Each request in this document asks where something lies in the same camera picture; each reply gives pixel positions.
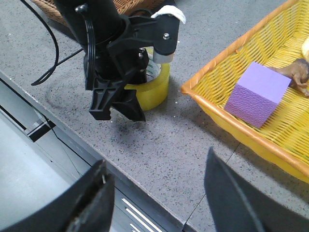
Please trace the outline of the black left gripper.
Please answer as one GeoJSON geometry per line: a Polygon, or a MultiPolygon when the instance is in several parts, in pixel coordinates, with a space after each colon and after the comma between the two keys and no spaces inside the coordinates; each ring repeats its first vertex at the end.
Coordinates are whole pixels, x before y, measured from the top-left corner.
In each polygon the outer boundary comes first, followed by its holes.
{"type": "Polygon", "coordinates": [[[135,89],[125,89],[149,58],[143,47],[154,46],[154,62],[170,63],[177,47],[179,24],[186,23],[184,13],[174,5],[165,5],[151,17],[119,17],[120,28],[100,28],[96,34],[92,18],[84,15],[87,44],[84,45],[85,89],[93,90],[90,114],[96,120],[110,120],[111,108],[127,119],[145,121],[135,89]]]}

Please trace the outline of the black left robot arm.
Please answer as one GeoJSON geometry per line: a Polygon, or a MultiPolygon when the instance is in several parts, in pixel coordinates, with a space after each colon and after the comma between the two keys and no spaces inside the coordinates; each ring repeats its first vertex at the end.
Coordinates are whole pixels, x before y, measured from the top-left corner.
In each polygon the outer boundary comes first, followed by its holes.
{"type": "MultiPolygon", "coordinates": [[[[181,10],[165,5],[156,13],[118,13],[111,0],[57,0],[56,7],[85,52],[85,89],[92,91],[90,114],[110,120],[113,108],[132,121],[168,95],[169,64],[178,42],[181,10]]],[[[128,232],[159,228],[123,197],[116,206],[114,176],[97,161],[54,201],[6,232],[128,232]]]]}

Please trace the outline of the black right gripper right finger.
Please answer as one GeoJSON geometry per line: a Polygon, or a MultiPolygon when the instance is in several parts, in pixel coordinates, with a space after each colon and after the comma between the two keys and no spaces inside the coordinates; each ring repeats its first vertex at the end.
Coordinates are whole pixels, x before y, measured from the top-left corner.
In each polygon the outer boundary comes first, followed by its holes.
{"type": "Polygon", "coordinates": [[[218,232],[307,232],[309,220],[264,195],[209,148],[204,188],[218,232]]]}

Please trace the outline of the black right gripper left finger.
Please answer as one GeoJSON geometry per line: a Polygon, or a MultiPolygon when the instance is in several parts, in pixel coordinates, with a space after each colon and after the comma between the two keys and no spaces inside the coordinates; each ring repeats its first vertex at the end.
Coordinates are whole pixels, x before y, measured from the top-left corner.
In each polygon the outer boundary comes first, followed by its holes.
{"type": "Polygon", "coordinates": [[[114,176],[99,160],[69,189],[5,232],[108,232],[114,209],[114,176]]]}

